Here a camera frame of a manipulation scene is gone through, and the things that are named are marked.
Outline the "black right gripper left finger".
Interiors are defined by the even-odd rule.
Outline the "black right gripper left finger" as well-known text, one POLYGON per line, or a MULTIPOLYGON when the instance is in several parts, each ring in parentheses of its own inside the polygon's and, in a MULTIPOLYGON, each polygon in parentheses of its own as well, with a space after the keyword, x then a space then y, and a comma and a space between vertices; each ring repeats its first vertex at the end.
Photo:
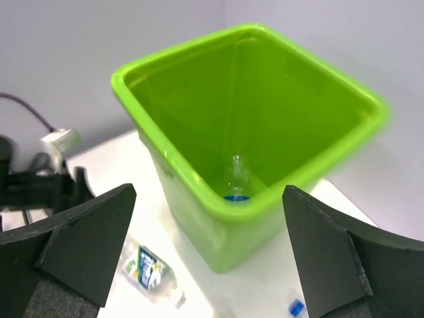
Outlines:
POLYGON ((33 224, 1 233, 2 317, 96 317, 133 214, 123 184, 33 224))

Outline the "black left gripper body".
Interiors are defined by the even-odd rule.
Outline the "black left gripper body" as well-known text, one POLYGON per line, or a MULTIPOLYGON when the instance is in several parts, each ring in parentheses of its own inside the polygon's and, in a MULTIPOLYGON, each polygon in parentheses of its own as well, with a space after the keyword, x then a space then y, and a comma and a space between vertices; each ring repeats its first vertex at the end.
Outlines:
POLYGON ((10 170, 14 154, 13 141, 1 137, 1 208, 11 211, 49 209, 53 212, 62 212, 95 196, 91 192, 86 180, 86 170, 76 167, 71 175, 67 162, 62 160, 58 172, 50 172, 46 165, 50 157, 45 155, 46 161, 39 162, 38 168, 23 172, 10 170))

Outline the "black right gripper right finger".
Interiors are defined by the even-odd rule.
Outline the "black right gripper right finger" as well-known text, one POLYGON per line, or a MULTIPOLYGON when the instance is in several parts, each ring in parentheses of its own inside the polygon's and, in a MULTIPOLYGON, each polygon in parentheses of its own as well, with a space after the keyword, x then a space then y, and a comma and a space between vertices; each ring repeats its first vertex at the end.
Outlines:
POLYGON ((310 317, 422 317, 423 242, 286 186, 286 225, 310 317))

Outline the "clear bottle white green label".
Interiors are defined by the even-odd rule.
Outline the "clear bottle white green label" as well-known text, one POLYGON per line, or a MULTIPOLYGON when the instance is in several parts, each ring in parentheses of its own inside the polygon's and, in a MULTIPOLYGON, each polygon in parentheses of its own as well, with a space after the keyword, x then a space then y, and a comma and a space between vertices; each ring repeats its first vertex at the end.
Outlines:
POLYGON ((130 235, 125 238, 117 272, 155 305, 180 309, 186 302, 172 267, 130 235))

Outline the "clear bottle blue label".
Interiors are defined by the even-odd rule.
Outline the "clear bottle blue label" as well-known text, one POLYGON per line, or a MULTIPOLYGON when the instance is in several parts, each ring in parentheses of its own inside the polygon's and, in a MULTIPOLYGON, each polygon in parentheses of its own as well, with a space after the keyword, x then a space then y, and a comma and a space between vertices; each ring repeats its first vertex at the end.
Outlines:
POLYGON ((225 170, 225 191, 223 197, 227 201, 247 201, 261 192, 262 182, 251 171, 245 156, 235 154, 225 170))

